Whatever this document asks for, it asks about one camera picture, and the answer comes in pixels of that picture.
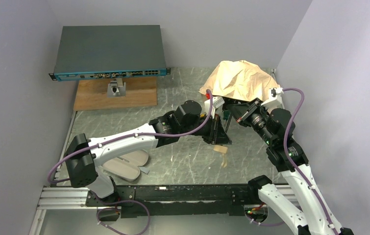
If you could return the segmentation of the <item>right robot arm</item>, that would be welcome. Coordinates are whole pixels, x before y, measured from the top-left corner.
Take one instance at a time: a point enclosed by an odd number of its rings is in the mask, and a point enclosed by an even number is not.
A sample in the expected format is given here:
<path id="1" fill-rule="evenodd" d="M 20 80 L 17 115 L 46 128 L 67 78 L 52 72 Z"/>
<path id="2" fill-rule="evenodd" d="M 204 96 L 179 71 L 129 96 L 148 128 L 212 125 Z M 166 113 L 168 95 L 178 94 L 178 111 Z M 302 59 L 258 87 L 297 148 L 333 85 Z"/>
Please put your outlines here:
<path id="1" fill-rule="evenodd" d="M 287 181 L 299 205 L 283 196 L 264 175 L 248 182 L 251 198 L 270 207 L 295 235 L 353 234 L 352 229 L 341 225 L 318 189 L 306 154 L 292 137 L 295 124 L 290 111 L 275 108 L 268 112 L 258 98 L 253 101 L 227 98 L 223 109 L 239 125 L 251 127 L 265 142 L 268 159 Z"/>

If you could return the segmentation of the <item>beige umbrella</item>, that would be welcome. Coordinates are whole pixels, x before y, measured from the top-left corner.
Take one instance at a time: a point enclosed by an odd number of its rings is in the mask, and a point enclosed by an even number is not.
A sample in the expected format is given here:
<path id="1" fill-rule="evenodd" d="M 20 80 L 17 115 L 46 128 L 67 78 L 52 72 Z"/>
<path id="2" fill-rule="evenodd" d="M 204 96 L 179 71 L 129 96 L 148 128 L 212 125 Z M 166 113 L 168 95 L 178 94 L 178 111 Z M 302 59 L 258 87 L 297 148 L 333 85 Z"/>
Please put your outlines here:
<path id="1" fill-rule="evenodd" d="M 208 76 L 199 93 L 204 96 L 209 89 L 212 95 L 252 101 L 266 101 L 272 96 L 270 89 L 280 88 L 277 81 L 258 65 L 246 60 L 221 61 Z"/>

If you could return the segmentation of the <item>pink umbrella case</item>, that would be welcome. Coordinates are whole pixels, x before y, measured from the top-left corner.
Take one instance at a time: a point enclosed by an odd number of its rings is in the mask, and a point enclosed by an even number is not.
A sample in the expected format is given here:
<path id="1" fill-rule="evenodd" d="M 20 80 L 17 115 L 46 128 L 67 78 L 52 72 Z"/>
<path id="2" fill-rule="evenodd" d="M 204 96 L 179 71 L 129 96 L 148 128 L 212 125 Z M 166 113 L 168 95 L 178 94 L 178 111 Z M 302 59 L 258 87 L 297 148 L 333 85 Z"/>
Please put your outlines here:
<path id="1" fill-rule="evenodd" d="M 108 160 L 102 165 L 102 168 L 124 180 L 135 181 L 141 175 L 140 167 L 144 167 L 148 160 L 148 152 L 138 150 Z"/>

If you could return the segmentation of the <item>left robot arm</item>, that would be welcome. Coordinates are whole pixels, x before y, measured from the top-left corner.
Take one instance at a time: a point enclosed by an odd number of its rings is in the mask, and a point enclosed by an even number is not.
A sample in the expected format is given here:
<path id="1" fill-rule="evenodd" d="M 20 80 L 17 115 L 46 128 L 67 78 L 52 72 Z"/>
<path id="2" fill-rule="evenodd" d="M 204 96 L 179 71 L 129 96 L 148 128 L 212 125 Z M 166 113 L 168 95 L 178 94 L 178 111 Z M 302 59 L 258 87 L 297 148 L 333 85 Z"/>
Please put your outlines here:
<path id="1" fill-rule="evenodd" d="M 220 96 L 205 101 L 206 115 L 202 107 L 193 100 L 187 100 L 176 110 L 149 121 L 130 131 L 101 138 L 87 138 L 79 134 L 73 138 L 65 152 L 65 164 L 71 187 L 87 187 L 99 198 L 113 196 L 116 184 L 112 177 L 100 170 L 104 163 L 138 150 L 159 148 L 179 141 L 180 137 L 193 135 L 202 137 L 207 144 L 231 144 L 215 113 L 224 105 Z"/>

